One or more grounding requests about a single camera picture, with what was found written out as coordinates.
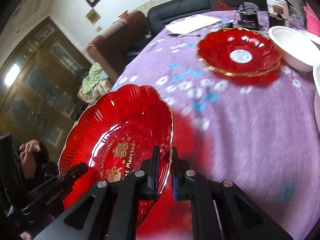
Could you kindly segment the black electronic device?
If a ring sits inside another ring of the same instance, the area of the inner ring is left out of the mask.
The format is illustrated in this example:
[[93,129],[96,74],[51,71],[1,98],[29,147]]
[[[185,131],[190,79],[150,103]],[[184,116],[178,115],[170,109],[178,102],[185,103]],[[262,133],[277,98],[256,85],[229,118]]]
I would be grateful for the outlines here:
[[259,30],[258,10],[259,7],[254,3],[242,2],[238,8],[238,24],[248,30]]

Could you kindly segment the dark small jar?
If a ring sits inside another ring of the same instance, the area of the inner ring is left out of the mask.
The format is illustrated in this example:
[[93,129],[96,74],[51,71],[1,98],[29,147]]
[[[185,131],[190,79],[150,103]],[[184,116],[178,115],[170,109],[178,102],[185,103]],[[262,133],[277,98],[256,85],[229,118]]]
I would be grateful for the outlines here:
[[269,28],[274,26],[286,26],[286,20],[281,14],[268,13]]

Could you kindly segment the large white paper bowl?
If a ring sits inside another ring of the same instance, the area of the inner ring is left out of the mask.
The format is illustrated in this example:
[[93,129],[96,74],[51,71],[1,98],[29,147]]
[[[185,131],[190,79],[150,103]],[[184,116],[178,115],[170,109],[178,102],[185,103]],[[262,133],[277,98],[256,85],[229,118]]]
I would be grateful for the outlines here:
[[319,66],[319,49],[300,32],[274,26],[268,30],[268,35],[280,50],[282,59],[295,70],[307,73]]

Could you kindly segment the wooden glass cabinet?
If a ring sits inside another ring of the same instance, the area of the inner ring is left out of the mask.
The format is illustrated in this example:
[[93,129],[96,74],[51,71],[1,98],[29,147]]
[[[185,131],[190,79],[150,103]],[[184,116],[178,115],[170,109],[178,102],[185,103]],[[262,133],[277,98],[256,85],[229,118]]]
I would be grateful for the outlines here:
[[39,139],[57,162],[85,108],[77,97],[90,62],[47,17],[1,65],[1,134]]

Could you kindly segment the purple floral tablecloth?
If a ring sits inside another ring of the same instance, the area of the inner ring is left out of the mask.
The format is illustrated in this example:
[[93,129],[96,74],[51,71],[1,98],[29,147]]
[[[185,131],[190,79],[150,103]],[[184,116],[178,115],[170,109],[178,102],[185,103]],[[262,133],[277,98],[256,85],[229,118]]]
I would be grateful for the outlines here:
[[271,85],[238,86],[207,69],[198,43],[161,31],[114,89],[155,87],[172,109],[180,158],[210,180],[234,181],[294,239],[304,239],[319,220],[312,74],[283,63]]

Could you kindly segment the white plastic jar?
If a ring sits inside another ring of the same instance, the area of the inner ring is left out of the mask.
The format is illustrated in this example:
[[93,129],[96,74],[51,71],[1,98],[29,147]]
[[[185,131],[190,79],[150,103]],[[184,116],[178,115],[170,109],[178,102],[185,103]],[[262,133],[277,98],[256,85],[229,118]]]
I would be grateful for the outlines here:
[[266,0],[269,13],[280,14],[285,19],[285,26],[289,27],[289,6],[285,0]]

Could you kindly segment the red wedding glass plate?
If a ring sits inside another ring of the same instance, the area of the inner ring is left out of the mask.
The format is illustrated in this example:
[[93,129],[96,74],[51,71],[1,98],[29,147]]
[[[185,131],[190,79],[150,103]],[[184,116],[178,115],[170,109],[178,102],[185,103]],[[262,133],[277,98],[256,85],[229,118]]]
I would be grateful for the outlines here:
[[160,152],[157,194],[161,195],[170,172],[173,130],[171,108],[151,86],[128,84],[101,96],[80,116],[61,152],[61,174],[78,163],[88,165],[88,172],[64,198],[64,207],[100,180],[114,183],[139,170],[154,146]]

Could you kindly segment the red bag on sofa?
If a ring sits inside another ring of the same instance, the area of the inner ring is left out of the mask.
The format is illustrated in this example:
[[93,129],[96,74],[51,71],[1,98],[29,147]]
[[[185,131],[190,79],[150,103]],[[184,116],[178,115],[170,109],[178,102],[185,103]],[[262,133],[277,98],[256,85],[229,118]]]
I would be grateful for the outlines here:
[[228,5],[225,1],[218,0],[214,3],[214,10],[215,11],[227,11],[227,10],[234,10],[234,8]]

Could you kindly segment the seated person in black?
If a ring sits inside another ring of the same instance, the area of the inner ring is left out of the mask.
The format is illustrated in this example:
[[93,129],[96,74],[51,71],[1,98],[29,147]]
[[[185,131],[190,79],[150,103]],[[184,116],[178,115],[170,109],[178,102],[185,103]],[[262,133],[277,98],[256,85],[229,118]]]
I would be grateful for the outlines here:
[[1,135],[1,211],[6,215],[12,208],[10,197],[16,200],[58,174],[38,139],[17,147],[10,133]]

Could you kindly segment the small yellow wall picture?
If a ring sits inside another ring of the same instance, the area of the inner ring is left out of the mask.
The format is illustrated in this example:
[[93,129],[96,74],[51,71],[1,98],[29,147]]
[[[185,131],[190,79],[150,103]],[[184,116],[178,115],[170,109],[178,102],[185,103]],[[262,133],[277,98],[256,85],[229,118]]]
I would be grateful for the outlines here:
[[96,12],[94,8],[92,8],[86,15],[86,18],[92,23],[96,24],[100,19],[101,16]]

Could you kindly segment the clear ballpoint pen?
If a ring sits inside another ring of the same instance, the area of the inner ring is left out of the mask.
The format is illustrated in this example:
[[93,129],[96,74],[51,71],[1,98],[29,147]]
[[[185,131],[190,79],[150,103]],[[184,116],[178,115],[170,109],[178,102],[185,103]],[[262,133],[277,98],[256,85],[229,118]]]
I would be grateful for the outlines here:
[[169,37],[201,37],[200,34],[177,34],[177,33],[171,33],[168,34]]

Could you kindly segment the black leather sofa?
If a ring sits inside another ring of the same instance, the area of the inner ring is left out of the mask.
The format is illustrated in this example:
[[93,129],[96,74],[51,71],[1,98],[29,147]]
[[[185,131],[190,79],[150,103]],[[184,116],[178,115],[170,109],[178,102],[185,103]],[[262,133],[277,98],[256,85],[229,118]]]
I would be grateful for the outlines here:
[[266,0],[172,0],[154,6],[148,10],[145,20],[146,31],[151,37],[143,37],[129,48],[126,53],[127,63],[130,63],[167,24],[191,15],[221,10],[222,8],[216,5],[218,1],[225,2],[232,9],[238,8],[242,2],[251,2],[261,11],[267,10]]

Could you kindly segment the white paper notepad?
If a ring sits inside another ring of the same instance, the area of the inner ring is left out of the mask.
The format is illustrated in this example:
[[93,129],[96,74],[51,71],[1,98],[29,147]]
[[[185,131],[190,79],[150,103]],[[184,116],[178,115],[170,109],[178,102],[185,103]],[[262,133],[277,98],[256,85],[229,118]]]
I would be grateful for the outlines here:
[[220,21],[221,20],[216,17],[198,14],[173,21],[166,25],[165,28],[173,34],[189,34],[215,25]]

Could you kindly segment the green patterned cloth pile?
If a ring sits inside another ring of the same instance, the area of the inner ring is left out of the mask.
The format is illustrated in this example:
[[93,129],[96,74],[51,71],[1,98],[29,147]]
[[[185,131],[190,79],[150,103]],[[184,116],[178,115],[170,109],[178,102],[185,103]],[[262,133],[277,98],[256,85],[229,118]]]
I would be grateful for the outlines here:
[[102,95],[113,87],[109,76],[104,72],[99,62],[95,62],[87,76],[84,77],[77,93],[77,97],[90,105],[93,105]]

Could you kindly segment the red gold-rimmed glass plate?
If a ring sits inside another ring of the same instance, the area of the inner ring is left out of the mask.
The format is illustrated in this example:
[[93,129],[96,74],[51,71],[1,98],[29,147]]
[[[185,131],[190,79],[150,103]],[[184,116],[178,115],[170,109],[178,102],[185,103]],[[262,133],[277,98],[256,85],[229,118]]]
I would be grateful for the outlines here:
[[197,55],[207,68],[227,77],[259,77],[280,66],[274,43],[255,30],[222,28],[198,43]]

